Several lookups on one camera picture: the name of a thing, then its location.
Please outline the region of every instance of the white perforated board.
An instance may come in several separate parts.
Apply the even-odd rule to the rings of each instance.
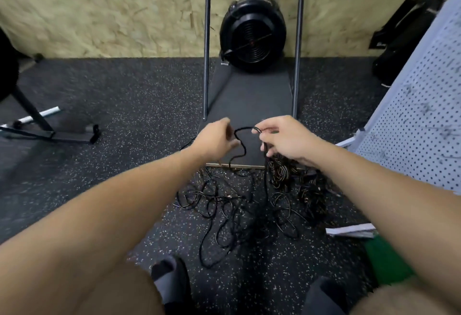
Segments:
[[[448,0],[349,150],[461,191],[461,0]]]

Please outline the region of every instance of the osb board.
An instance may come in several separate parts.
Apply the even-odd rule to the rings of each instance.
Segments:
[[[233,0],[212,0],[211,55]],[[277,0],[285,47],[295,45],[297,0]],[[303,56],[374,55],[367,45],[403,0],[305,0]],[[0,0],[16,48],[52,57],[203,56],[204,0]]]

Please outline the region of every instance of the black equipment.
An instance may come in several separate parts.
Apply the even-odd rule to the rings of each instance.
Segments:
[[[230,5],[219,38],[221,59],[249,73],[267,70],[282,55],[286,27],[273,0],[240,0]]]
[[[385,49],[373,74],[390,86],[432,24],[445,0],[405,0],[389,21],[373,34],[370,49]]]
[[[42,130],[25,130],[22,128],[23,124],[21,122],[15,121],[7,127],[0,126],[0,131],[17,134],[27,138],[51,140],[55,142],[93,144],[101,134],[98,125],[86,127],[87,133],[82,134],[56,132],[37,111],[34,105],[17,86],[19,78],[18,56],[24,55],[19,54],[15,50],[6,34],[0,29],[0,68],[3,74],[3,79],[0,84],[0,102],[11,94]]]
[[[279,6],[271,0],[239,0],[230,5],[219,32],[221,60],[209,84],[210,0],[205,0],[203,120],[199,131],[223,117],[229,117],[234,128],[255,125],[275,116],[297,117],[303,7],[304,0],[298,0],[292,86],[281,59],[286,40],[285,21]],[[242,134],[242,142],[247,155],[236,158],[232,167],[264,168],[258,137],[248,132]],[[240,147],[232,150],[223,163],[242,151]]]

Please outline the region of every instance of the person's right arm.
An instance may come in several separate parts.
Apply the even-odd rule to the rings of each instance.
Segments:
[[[461,309],[461,197],[328,143],[291,116],[256,125],[274,153],[319,168],[415,272]]]

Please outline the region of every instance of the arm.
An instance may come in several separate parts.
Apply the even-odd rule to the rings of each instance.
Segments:
[[[239,144],[228,127],[209,124],[189,148],[95,186],[1,245],[0,313],[72,313],[193,173]]]
[[[290,116],[256,127],[273,145],[268,156],[279,152],[319,168],[421,278],[461,308],[461,197],[330,144]]]

